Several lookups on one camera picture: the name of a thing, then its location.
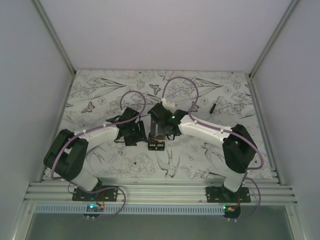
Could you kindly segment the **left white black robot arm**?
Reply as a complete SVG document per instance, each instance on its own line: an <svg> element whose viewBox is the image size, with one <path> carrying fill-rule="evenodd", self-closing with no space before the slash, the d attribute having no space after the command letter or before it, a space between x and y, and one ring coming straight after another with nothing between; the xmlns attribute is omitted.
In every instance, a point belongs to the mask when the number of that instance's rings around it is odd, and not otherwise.
<svg viewBox="0 0 320 240"><path fill-rule="evenodd" d="M141 113L127 107L122 115L110 118L103 124L72 132L61 130L48 152L43 164L51 170L51 178L64 179L84 191L91 201L98 200L102 195L100 180L84 168L84 161L89 151L105 142L124 140L140 141L143 136Z"/></svg>

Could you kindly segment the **black fuse box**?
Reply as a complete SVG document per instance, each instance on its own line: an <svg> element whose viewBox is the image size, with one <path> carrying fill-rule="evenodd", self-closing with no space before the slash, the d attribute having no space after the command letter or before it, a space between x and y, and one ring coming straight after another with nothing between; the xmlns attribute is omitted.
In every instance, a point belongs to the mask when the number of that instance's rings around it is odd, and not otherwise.
<svg viewBox="0 0 320 240"><path fill-rule="evenodd" d="M147 149L149 151L164 151L165 141L156 139L155 135L148 135Z"/></svg>

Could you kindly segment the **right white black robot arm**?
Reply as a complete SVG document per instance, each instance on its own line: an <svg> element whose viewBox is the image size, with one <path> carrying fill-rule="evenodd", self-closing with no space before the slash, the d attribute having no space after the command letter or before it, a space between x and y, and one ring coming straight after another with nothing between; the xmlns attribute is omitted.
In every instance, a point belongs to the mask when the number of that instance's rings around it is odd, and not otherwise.
<svg viewBox="0 0 320 240"><path fill-rule="evenodd" d="M151 130L151 135L173 141L187 135L196 137L216 147L220 147L226 165L226 173L221 190L226 202L234 202L240 195L249 164L256 155L257 146L247 129L237 124L234 127L221 126L196 118L190 112L177 109L171 112L162 103L157 103L148 112L151 121L159 130Z"/></svg>

